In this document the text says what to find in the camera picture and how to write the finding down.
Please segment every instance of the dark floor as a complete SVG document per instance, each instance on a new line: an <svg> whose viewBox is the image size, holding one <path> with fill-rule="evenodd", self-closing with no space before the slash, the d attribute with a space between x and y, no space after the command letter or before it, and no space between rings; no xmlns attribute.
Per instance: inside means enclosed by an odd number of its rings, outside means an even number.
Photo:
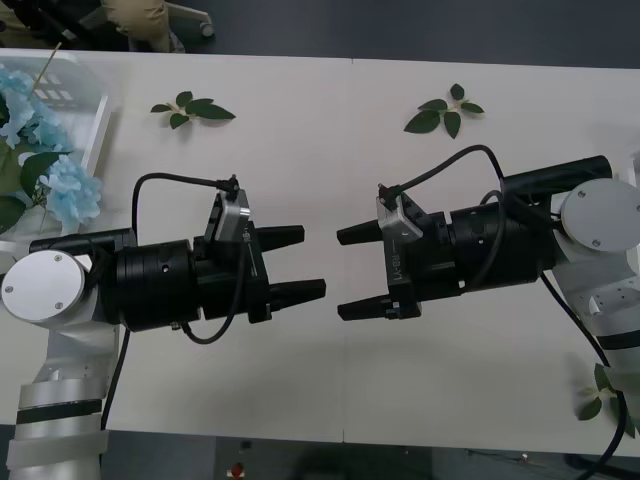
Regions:
<svg viewBox="0 0 640 480"><path fill-rule="evenodd" d="M637 0L178 3L214 18L215 42L175 22L194 53L640 67Z"/></svg>

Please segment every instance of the artificial flower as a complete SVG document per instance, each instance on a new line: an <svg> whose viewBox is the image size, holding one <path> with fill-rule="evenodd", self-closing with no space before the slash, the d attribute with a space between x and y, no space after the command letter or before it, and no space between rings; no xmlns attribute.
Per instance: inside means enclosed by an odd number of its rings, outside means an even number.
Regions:
<svg viewBox="0 0 640 480"><path fill-rule="evenodd" d="M39 180L51 189L47 195L47 210L62 222L63 231L74 231L100 213L98 201L102 182L88 176L84 168L67 155L60 155L49 167L48 177L42 175Z"/></svg>

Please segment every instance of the black cable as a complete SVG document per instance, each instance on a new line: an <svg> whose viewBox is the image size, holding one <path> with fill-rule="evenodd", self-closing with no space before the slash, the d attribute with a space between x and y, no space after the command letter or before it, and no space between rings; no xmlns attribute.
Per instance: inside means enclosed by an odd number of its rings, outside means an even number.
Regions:
<svg viewBox="0 0 640 480"><path fill-rule="evenodd" d="M182 324L182 331L185 333L189 339L197 343L198 345L211 345L213 342L219 340L222 335L224 335L227 329L231 326L231 322L233 321L233 317L238 313L238 309L240 308L240 299L242 298L242 285L244 283L244 271L245 271L245 260L246 260L246 249L244 244L240 245L240 260L238 261L238 273L236 280L236 288L233 293L233 300L231 301L231 308L229 309L229 313L227 314L227 318L213 336L209 338L200 338L197 337L192 331L191 326L188 323Z"/></svg>
<svg viewBox="0 0 640 480"><path fill-rule="evenodd" d="M138 198L140 197L140 189L147 180L171 180L174 182L188 183L190 185L202 185L204 187L214 187L219 190L227 190L228 184L222 180L208 180L206 178L185 177L183 175L174 175L172 173L147 173L138 179L133 187L133 196L131 198L131 228L138 236Z"/></svg>
<svg viewBox="0 0 640 480"><path fill-rule="evenodd" d="M127 348L129 348L130 337L131 330L125 328L124 338L122 339L122 347L120 348L120 355L118 356L118 363L116 363L116 368L113 370L113 377L111 377L111 383L109 384L109 392L107 393L107 399L104 402L104 409L102 410L102 418L100 419L102 430L106 430L107 428L107 421L109 420L109 413L111 412L113 397L116 394L116 388L118 387L118 380L120 380L120 373L122 373L124 359L127 356Z"/></svg>
<svg viewBox="0 0 640 480"><path fill-rule="evenodd" d="M465 155L468 155L468 154L470 154L472 152L484 152L484 153L486 153L487 156L489 157L489 161L491 162L491 165L493 166L493 169L496 171L496 175L498 176L498 179L500 181L502 181L504 179L504 174L502 173L502 169L500 168L500 164L498 163L498 159L496 158L496 156L493 153L493 151L489 147L487 147L486 145L472 145L470 147L463 148L458 153L455 153L454 155L452 155L448 160L445 160L440 165L438 165L435 168L432 168L428 172L423 173L422 175L419 175L416 178L414 178L413 180L409 180L408 182L403 183L402 185L399 185L398 187L394 187L393 190L394 190L394 192L396 194L399 194L400 192L404 192L405 190L409 190L410 188L413 188L416 185L419 185L422 182L425 182L425 181L429 180L430 178L435 177L437 174L439 174L443 170L449 168L451 165L453 165L455 162L460 160L462 157L464 157Z"/></svg>
<svg viewBox="0 0 640 480"><path fill-rule="evenodd" d="M162 179L172 180L174 182L188 183L191 185L202 185L205 187L214 187L220 190L227 190L228 184L221 180L207 180L204 178L185 177L182 175L173 175L171 173L148 173L138 179L133 187L133 195L131 197L131 228L138 237L138 199L140 198L140 189L147 180ZM116 368L113 371L113 377L109 384L109 391L107 392L107 399L104 403L104 410L102 411L101 425L102 429L106 429L107 421L109 420L109 413L111 412L111 405L113 404L113 398L118 388L118 381L120 380L120 374L122 373L122 366L127 356L127 349L129 348L129 339L131 337L131 331L125 327L124 338L122 340L122 347L120 348L120 354L118 355L118 362Z"/></svg>
<svg viewBox="0 0 640 480"><path fill-rule="evenodd" d="M495 197L498 201L499 209L498 231L496 233L496 239L493 241L493 245L491 245L489 254L484 259L484 262L482 262L482 266L480 267L480 270L478 270L478 273L476 273L476 275L469 281L469 283L465 285L464 290L466 292L473 291L482 283L482 281L491 270L491 267L493 267L493 263L495 262L496 257L498 256L498 253L500 251L500 247L502 246L502 239L504 238L504 232L507 226L507 212L503 205L504 197L502 195L502 192L499 192L498 190L490 191L482 198L482 200L480 201L480 205L484 205L493 197Z"/></svg>
<svg viewBox="0 0 640 480"><path fill-rule="evenodd" d="M569 318L571 318L573 323L575 323L576 327L578 327L580 332L582 332L582 334L591 344L593 349L596 351L596 354L598 355L598 358L600 358L600 361L602 362L602 364L606 367L609 367L610 366L609 361L607 360L607 357L604 355L604 351L602 350L602 347L600 347L596 339L593 338L593 335L591 335L589 330L587 330L587 328L584 326L584 324L578 318L578 316L574 313L574 311L571 310L571 307L569 307L569 305L567 305L567 303L562 299L558 291L551 284L551 281L549 280L549 278L544 273L541 275L541 278L545 287L547 287L547 290L549 290L549 292L551 293L555 301L558 302L558 304L562 307L562 309L566 312L566 314L569 315ZM624 394L622 392L616 391L616 396L618 398L618 403L620 404L620 412L619 412L620 415L618 418L618 426L616 427L616 432L613 434L613 438L611 439L609 446L604 451L604 453L600 456L600 458L593 465L591 465L591 467L588 470L586 470L578 478L576 478L576 480L587 480L588 478L591 478L594 474L596 474L599 471L600 467L606 464L609 461L609 459L613 456L616 449L620 445L620 442L622 441L622 437L624 436L624 427L627 421L627 402L625 401Z"/></svg>

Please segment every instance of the tabletop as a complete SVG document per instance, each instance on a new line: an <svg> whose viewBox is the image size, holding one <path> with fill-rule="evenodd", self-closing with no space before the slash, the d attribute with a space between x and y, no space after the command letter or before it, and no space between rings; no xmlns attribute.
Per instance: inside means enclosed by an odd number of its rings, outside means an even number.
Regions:
<svg viewBox="0 0 640 480"><path fill-rule="evenodd" d="M381 244L341 247L338 229L375 218L377 184L406 181L456 151L490 146L506 175L640 148L640 72L350 59L78 53L113 92L91 230L130 224L138 177L238 175L256 226L302 224L306 241L265 254L271 282L324 278L326 298L192 344L170 329L133 334L110 428L221 436L602 453L614 424L575 418L596 355L540 283L423 304L421 318L344 323L336 306L386 293ZM486 111L403 132L460 83ZM184 90L237 118L172 131L149 110ZM473 154L411 191L429 212L476 205L497 185ZM140 243L201 235L214 192L151 182ZM208 335L217 322L197 322ZM0 422L13 423L46 332L2 315ZM639 455L626 438L619 454Z"/></svg>

